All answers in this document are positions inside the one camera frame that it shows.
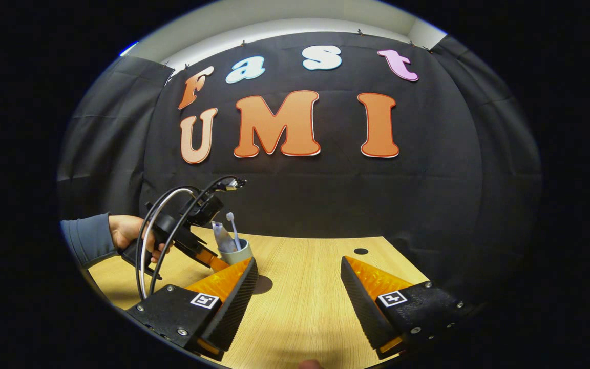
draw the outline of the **person's arm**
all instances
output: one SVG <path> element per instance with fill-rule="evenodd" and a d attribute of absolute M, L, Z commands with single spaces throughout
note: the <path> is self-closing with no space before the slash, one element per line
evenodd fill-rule
<path fill-rule="evenodd" d="M 79 264 L 88 269 L 97 262 L 117 255 L 117 250 L 124 250 L 140 233 L 143 219 L 133 215 L 95 215 L 85 219 L 61 220 L 60 226 L 72 254 Z M 147 239 L 147 250 L 152 253 L 151 262 L 156 262 L 164 248 L 161 243 L 154 249 L 154 233 Z"/>
<path fill-rule="evenodd" d="M 109 215 L 110 213 L 106 213 L 60 222 L 72 254 L 86 269 L 117 254 L 108 225 Z"/>

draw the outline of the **blue letter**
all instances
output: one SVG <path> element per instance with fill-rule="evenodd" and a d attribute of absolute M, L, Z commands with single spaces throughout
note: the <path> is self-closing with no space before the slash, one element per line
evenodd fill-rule
<path fill-rule="evenodd" d="M 309 46 L 302 50 L 302 56 L 307 59 L 302 65 L 308 70 L 334 69 L 343 61 L 338 54 L 340 49 L 334 45 Z"/>
<path fill-rule="evenodd" d="M 233 70 L 225 81 L 228 84 L 235 84 L 242 79 L 252 79 L 262 75 L 265 72 L 265 68 L 263 68 L 264 60 L 262 56 L 252 56 L 239 61 L 231 68 Z"/>

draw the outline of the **toothbrush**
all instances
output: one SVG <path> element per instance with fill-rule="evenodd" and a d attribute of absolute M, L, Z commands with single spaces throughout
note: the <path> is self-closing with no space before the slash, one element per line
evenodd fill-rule
<path fill-rule="evenodd" d="M 234 223 L 234 213 L 227 213 L 227 220 L 231 222 L 231 226 L 234 227 L 234 241 L 236 241 L 236 247 L 238 251 L 241 250 L 241 241 L 238 239 L 238 231 L 236 231 L 236 223 Z"/>

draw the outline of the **cup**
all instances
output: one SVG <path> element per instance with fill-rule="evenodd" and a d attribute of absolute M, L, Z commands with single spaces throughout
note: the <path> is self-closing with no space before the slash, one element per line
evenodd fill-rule
<path fill-rule="evenodd" d="M 218 250 L 218 252 L 220 252 L 222 260 L 229 265 L 234 265 L 237 262 L 241 262 L 252 257 L 252 249 L 250 249 L 250 243 L 244 238 L 239 238 L 239 241 L 241 243 L 240 251 L 222 252 L 221 250 Z"/>

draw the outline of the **pink letter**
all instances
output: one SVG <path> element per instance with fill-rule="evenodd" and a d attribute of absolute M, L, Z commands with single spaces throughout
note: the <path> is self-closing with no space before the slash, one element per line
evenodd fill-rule
<path fill-rule="evenodd" d="M 377 54 L 386 57 L 386 61 L 388 62 L 388 66 L 391 67 L 393 73 L 395 73 L 398 77 L 402 79 L 406 79 L 407 81 L 415 82 L 417 81 L 417 74 L 409 72 L 407 70 L 407 66 L 411 64 L 407 58 L 400 56 L 395 50 L 381 50 L 377 51 Z"/>

